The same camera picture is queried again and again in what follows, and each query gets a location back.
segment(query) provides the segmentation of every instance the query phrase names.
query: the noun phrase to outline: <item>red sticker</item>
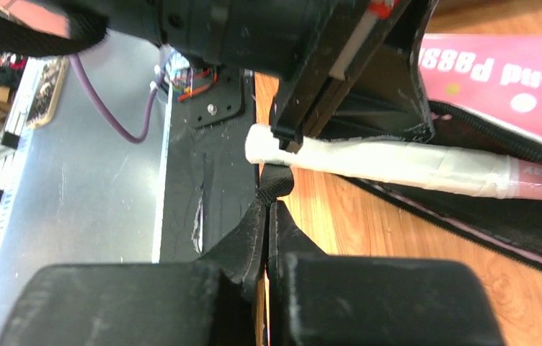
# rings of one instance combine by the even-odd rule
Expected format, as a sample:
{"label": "red sticker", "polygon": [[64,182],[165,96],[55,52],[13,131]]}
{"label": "red sticker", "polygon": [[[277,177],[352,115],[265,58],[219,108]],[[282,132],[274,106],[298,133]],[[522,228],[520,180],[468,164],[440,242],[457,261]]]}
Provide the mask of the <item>red sticker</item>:
{"label": "red sticker", "polygon": [[398,0],[382,0],[381,2],[371,2],[368,5],[368,11],[377,14],[381,19],[388,19]]}

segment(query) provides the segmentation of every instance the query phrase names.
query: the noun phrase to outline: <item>pink tube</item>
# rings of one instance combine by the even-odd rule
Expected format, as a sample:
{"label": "pink tube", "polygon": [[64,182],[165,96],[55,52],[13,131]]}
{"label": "pink tube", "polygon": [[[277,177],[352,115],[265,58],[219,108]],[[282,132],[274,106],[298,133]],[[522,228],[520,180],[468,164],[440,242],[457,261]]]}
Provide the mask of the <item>pink tube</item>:
{"label": "pink tube", "polygon": [[517,179],[514,198],[542,200],[542,165],[526,161],[516,161],[512,176]]}

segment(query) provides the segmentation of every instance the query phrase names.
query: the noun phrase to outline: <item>metal panel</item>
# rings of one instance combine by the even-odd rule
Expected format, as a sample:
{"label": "metal panel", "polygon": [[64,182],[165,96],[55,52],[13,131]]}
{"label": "metal panel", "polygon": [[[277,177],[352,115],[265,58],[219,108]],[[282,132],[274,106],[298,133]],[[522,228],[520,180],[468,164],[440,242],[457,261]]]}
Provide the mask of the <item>metal panel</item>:
{"label": "metal panel", "polygon": [[[158,49],[111,32],[81,58],[108,108],[139,133]],[[0,329],[41,267],[153,260],[164,123],[157,103],[148,138],[128,143],[97,113],[70,71],[53,121],[31,137],[14,199],[0,253]]]}

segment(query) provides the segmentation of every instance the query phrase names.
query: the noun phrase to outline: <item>black zipper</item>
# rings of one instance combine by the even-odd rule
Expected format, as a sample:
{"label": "black zipper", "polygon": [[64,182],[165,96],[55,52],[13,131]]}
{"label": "black zipper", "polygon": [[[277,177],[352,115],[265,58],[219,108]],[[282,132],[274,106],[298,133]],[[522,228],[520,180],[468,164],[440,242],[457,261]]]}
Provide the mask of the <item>black zipper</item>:
{"label": "black zipper", "polygon": [[497,254],[501,254],[505,257],[509,257],[510,259],[522,263],[524,265],[527,265],[529,267],[532,267],[536,270],[539,270],[542,272],[542,264],[536,261],[533,261],[531,259],[521,257],[517,255],[516,253],[512,252],[509,249],[503,249],[501,247],[495,247],[492,246],[490,243],[485,242],[478,238],[477,236],[474,236],[473,234],[470,234],[469,232],[463,231],[462,229],[459,229],[458,227],[452,225],[451,223],[448,223],[447,221],[443,221],[439,218],[436,218],[429,213],[426,213],[420,209],[415,208],[412,205],[409,205],[408,203],[402,202],[400,200],[397,200],[396,198],[391,197],[390,195],[387,195],[386,193],[383,193],[382,191],[374,188],[374,186],[379,186],[382,189],[385,189],[382,185],[378,185],[375,182],[369,182],[367,180],[363,179],[357,179],[357,178],[349,178],[349,177],[341,177],[348,182],[358,186],[359,188],[381,198],[382,200],[385,200],[387,203],[393,205],[394,207],[404,210],[407,213],[410,213],[418,218],[422,218],[426,220],[427,222],[444,229],[445,231],[455,234],[456,236],[461,237],[462,239],[465,239],[467,241],[471,241],[475,244],[478,244],[479,246],[491,250],[493,252],[496,252]]}
{"label": "black zipper", "polygon": [[507,149],[511,156],[537,164],[542,164],[542,143],[499,128],[480,117],[447,102],[429,101],[430,110],[437,115],[451,115],[452,118],[466,124],[468,127],[498,143]]}

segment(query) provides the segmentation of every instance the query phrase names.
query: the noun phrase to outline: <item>black motor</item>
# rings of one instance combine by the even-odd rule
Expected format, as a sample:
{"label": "black motor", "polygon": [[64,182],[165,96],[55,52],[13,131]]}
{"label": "black motor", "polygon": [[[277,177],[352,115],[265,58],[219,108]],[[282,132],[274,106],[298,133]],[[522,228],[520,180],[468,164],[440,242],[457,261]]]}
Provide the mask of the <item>black motor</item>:
{"label": "black motor", "polygon": [[85,9],[110,29],[169,43],[195,67],[226,64],[289,78],[333,4],[327,0],[32,0],[52,12]]}

